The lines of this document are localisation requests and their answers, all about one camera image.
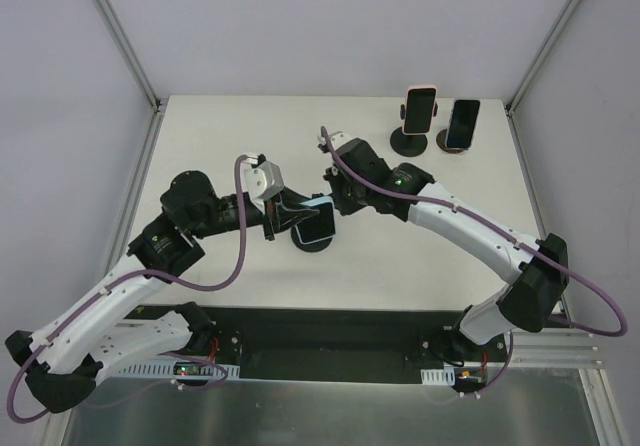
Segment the phone with blue case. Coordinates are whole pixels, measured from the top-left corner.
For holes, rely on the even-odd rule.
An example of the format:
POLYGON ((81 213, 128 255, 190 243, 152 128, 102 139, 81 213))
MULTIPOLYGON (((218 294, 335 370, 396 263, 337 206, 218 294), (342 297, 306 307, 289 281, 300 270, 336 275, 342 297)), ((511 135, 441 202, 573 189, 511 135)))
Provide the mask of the phone with blue case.
POLYGON ((312 243, 336 234, 335 218, 334 218, 334 202, 331 196, 318 196, 309 199, 305 205, 317 207, 320 214, 306 219, 295 225, 292 229, 296 229, 303 243, 312 243))

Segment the black clamp phone stand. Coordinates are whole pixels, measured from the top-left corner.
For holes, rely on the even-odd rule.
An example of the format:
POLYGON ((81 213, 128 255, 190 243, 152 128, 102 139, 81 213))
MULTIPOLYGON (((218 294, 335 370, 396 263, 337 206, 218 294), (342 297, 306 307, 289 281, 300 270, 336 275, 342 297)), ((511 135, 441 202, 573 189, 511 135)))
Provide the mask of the black clamp phone stand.
POLYGON ((426 128, 418 134, 406 134, 402 126, 396 128, 390 136, 389 143, 397 154, 403 157, 416 157, 423 154, 428 146, 427 134, 431 129, 433 118, 438 114, 438 103, 434 101, 431 117, 426 128))

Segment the phone with pink case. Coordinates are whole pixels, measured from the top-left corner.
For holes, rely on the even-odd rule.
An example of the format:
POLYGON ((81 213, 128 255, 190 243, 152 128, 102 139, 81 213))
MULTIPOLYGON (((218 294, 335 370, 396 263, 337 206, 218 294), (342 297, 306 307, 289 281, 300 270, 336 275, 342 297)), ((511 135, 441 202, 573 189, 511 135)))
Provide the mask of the phone with pink case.
POLYGON ((437 109, 434 85, 410 86, 404 103, 402 131, 405 135, 426 134, 437 109))

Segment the phone with clear case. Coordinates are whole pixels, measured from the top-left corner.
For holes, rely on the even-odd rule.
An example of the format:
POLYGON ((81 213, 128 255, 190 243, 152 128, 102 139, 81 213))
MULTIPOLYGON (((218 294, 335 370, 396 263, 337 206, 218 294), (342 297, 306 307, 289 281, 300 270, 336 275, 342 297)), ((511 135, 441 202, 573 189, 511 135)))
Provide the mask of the phone with clear case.
POLYGON ((470 148, 476 128, 481 102, 478 99, 456 99, 453 102, 449 127, 445 136, 447 149, 470 148))

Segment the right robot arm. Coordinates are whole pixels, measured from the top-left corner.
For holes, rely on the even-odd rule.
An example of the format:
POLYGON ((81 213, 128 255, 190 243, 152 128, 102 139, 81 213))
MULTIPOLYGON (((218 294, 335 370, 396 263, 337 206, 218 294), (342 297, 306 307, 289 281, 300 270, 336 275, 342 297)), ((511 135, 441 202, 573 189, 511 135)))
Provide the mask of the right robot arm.
POLYGON ((566 242, 543 239, 495 223, 451 194, 432 175, 410 163, 390 168, 360 138, 324 134, 319 149, 330 155, 324 178, 338 212, 366 207, 425 228, 488 266, 504 286, 464 310, 449 342, 461 360, 473 360, 494 337, 513 329, 541 331, 568 285, 566 242))

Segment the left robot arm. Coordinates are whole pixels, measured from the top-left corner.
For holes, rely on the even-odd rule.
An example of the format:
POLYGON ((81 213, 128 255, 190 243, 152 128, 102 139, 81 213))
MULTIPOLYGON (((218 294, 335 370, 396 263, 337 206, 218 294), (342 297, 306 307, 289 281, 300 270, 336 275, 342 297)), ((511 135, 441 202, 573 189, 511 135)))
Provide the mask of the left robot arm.
POLYGON ((174 306, 132 333, 118 335, 115 327, 167 286, 201 292, 230 286, 244 265, 248 228, 261 227, 271 240, 324 211, 286 188, 279 169, 270 162, 245 167, 238 161, 234 184, 234 193, 219 197, 201 171, 176 176, 160 197, 160 214, 98 284, 47 326, 35 332, 17 330, 6 339, 5 346, 19 366, 6 399, 12 421, 31 421, 15 410, 21 383, 46 413, 61 413, 82 403, 119 370, 151 356, 175 351, 216 355, 220 333, 194 302, 174 306), (227 279, 213 285, 182 279, 205 255, 199 240, 233 231, 240 235, 239 252, 227 279))

